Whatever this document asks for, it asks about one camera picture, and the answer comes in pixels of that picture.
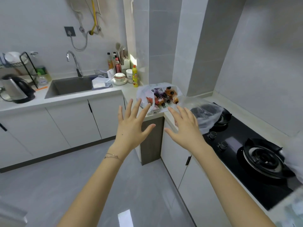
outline black cabinet handle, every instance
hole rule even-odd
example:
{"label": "black cabinet handle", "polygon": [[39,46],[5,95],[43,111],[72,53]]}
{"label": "black cabinet handle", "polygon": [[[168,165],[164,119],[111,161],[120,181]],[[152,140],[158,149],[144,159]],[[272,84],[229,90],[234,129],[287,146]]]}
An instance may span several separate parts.
{"label": "black cabinet handle", "polygon": [[4,130],[7,131],[7,129],[0,123],[0,127]]}
{"label": "black cabinet handle", "polygon": [[190,159],[191,159],[191,156],[188,157],[186,164],[185,164],[186,166],[188,166]]}
{"label": "black cabinet handle", "polygon": [[91,113],[93,113],[93,111],[92,111],[92,108],[91,108],[91,105],[89,104],[89,109],[91,110]]}

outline yellow bottle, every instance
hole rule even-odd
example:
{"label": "yellow bottle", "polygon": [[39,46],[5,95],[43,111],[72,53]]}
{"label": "yellow bottle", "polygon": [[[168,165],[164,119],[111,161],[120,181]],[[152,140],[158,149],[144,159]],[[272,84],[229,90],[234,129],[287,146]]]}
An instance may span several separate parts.
{"label": "yellow bottle", "polygon": [[133,85],[134,85],[134,87],[138,87],[138,74],[137,74],[137,68],[135,65],[133,66],[132,71],[133,71]]}

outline electric kettle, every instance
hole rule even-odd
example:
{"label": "electric kettle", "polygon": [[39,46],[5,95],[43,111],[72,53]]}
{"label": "electric kettle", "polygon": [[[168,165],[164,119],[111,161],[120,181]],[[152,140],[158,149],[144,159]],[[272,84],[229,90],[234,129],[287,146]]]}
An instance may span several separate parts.
{"label": "electric kettle", "polygon": [[8,74],[3,76],[1,81],[7,94],[15,103],[26,103],[35,98],[35,90],[24,79]]}

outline black glass stovetop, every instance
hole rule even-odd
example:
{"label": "black glass stovetop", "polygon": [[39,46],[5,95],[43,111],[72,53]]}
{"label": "black glass stovetop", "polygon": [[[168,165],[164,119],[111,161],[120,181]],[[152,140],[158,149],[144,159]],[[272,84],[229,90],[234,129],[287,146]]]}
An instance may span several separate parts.
{"label": "black glass stovetop", "polygon": [[[243,146],[248,138],[264,138],[234,116],[232,116],[230,122],[226,126],[224,128],[213,127],[210,132],[216,131],[217,136],[212,140],[208,137],[209,133],[207,133],[203,135],[204,139],[214,149],[221,161],[264,206],[264,208],[270,210],[293,192],[293,190],[290,189],[286,179],[284,181],[279,181],[279,185],[270,185],[258,180],[245,171],[237,159],[237,151]],[[226,141],[228,144],[227,149],[224,151],[218,147],[223,141]]]}

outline hand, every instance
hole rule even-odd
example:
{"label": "hand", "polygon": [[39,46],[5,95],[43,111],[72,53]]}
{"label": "hand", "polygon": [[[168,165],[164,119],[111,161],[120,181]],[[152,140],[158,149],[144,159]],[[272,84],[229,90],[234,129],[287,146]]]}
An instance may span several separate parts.
{"label": "hand", "polygon": [[201,149],[201,147],[207,145],[207,143],[199,130],[197,118],[193,113],[186,107],[182,108],[177,106],[177,108],[180,114],[171,107],[168,107],[168,110],[178,123],[179,132],[174,133],[169,128],[164,128],[164,130],[173,141],[194,154],[193,152]]}
{"label": "hand", "polygon": [[132,149],[142,143],[146,137],[150,134],[152,129],[156,126],[155,124],[149,125],[145,131],[141,131],[142,122],[150,108],[150,104],[148,104],[139,114],[138,110],[140,107],[141,99],[137,101],[133,110],[131,110],[131,105],[133,103],[133,99],[131,99],[126,107],[125,118],[123,118],[122,114],[122,106],[119,106],[118,112],[118,130],[116,134],[116,140],[108,150],[108,153],[118,155],[119,159],[124,161],[124,159],[128,156]]}

